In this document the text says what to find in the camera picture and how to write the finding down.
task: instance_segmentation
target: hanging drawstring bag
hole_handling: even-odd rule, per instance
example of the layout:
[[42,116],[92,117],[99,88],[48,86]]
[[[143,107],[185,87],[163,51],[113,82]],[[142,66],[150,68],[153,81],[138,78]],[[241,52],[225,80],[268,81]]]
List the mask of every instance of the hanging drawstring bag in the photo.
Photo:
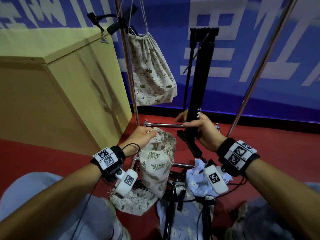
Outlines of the hanging drawstring bag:
[[161,199],[174,164],[177,139],[162,129],[154,127],[154,130],[159,133],[139,152],[140,170],[143,185]]
[[178,95],[177,84],[158,44],[148,31],[143,0],[139,1],[146,34],[135,36],[128,33],[137,106],[171,103]]

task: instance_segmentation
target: black stand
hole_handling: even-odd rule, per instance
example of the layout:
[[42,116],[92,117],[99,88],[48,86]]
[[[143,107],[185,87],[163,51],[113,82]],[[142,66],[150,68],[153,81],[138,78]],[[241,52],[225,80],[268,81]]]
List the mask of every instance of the black stand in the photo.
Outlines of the black stand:
[[[190,47],[191,54],[193,55],[194,43],[201,42],[198,49],[197,62],[195,64],[190,105],[187,114],[186,121],[190,122],[197,120],[201,111],[202,101],[206,90],[208,75],[210,71],[210,65],[212,56],[214,54],[214,41],[219,33],[219,28],[201,28],[190,29]],[[190,64],[188,69],[188,77],[191,74],[192,59],[190,56]],[[202,151],[195,143],[195,137],[198,134],[198,128],[186,128],[184,131],[179,130],[178,136],[186,142],[188,148],[192,152],[195,158],[202,158]]]

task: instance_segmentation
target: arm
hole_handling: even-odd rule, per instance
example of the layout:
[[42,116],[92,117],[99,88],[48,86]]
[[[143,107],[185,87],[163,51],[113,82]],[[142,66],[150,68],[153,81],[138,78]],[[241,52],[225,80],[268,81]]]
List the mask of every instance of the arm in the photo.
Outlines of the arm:
[[[145,147],[157,133],[147,134],[150,130],[138,127],[125,143],[119,145],[120,148],[129,143]],[[130,145],[123,152],[130,156],[137,148]],[[0,240],[45,238],[92,192],[100,177],[99,168],[88,164],[38,193],[0,222]]]
[[[200,114],[199,120],[185,122],[187,111],[176,118],[185,127],[199,128],[199,142],[217,152],[226,140],[209,120]],[[320,193],[290,177],[272,165],[257,159],[246,169],[249,182],[282,218],[307,239],[320,239]]]
[[260,159],[246,169],[248,181],[306,239],[320,238],[320,194]]

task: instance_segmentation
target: white sensor device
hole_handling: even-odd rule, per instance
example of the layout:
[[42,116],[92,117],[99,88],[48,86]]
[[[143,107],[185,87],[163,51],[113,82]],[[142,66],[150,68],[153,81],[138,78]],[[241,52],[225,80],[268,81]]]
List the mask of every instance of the white sensor device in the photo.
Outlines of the white sensor device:
[[138,173],[132,169],[124,171],[121,168],[116,172],[115,177],[118,179],[115,192],[119,198],[125,198],[138,178]]
[[214,165],[205,168],[204,174],[217,194],[223,194],[229,190],[224,179]]

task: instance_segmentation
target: blue backdrop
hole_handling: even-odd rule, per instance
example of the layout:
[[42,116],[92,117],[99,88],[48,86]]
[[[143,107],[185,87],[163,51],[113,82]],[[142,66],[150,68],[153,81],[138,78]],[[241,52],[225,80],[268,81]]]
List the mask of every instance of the blue backdrop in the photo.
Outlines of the blue backdrop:
[[[203,111],[235,114],[288,0],[144,0],[148,29],[175,77],[182,108],[189,29],[219,27]],[[139,0],[131,24],[145,33]],[[124,0],[129,8],[131,0]],[[116,13],[114,0],[0,0],[0,28],[92,27],[86,17]],[[299,0],[244,115],[320,122],[320,2]],[[104,22],[112,23],[109,18]],[[113,36],[126,87],[119,33]]]

